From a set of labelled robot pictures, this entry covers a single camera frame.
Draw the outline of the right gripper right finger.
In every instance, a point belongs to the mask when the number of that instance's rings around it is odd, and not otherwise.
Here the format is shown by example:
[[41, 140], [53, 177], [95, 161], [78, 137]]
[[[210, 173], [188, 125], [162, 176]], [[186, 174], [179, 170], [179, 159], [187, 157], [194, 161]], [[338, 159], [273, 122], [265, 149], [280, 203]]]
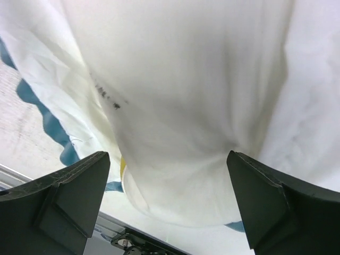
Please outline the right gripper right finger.
[[339, 254], [339, 193], [231, 151], [227, 167], [255, 254]]

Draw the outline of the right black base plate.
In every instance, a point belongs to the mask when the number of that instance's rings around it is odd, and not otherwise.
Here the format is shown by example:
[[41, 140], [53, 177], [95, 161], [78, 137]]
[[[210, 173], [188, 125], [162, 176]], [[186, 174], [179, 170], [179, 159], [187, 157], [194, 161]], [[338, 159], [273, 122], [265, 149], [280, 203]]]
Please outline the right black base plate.
[[110, 243], [123, 250], [123, 254], [188, 255], [188, 253], [166, 244], [164, 241], [131, 228], [125, 228], [117, 233]]

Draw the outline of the blue white bear pillowcase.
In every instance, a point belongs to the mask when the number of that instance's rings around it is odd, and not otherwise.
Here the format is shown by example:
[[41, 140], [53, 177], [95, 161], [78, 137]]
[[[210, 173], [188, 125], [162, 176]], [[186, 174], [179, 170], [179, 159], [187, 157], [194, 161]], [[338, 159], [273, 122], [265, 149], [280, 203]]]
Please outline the blue white bear pillowcase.
[[[268, 134], [259, 156], [244, 154], [338, 191], [339, 1], [293, 2], [283, 43], [284, 84]], [[126, 162], [62, 3], [1, 1], [1, 39], [20, 74], [70, 136], [78, 156], [108, 151], [112, 176], [122, 182]]]

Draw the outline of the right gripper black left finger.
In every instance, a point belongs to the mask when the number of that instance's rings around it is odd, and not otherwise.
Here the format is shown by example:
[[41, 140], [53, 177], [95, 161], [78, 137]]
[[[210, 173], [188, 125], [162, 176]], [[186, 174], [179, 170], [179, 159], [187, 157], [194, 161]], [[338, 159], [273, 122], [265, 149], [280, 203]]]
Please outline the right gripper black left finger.
[[1, 254], [83, 254], [110, 167], [107, 152], [1, 191]]

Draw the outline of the white pillow yellow edge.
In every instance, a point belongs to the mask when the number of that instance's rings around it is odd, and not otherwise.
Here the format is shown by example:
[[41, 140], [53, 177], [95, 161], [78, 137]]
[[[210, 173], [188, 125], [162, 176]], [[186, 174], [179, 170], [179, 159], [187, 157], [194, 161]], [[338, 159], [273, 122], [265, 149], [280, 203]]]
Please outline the white pillow yellow edge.
[[226, 159], [259, 156], [293, 1], [63, 1], [126, 162], [129, 202], [168, 223], [240, 221]]

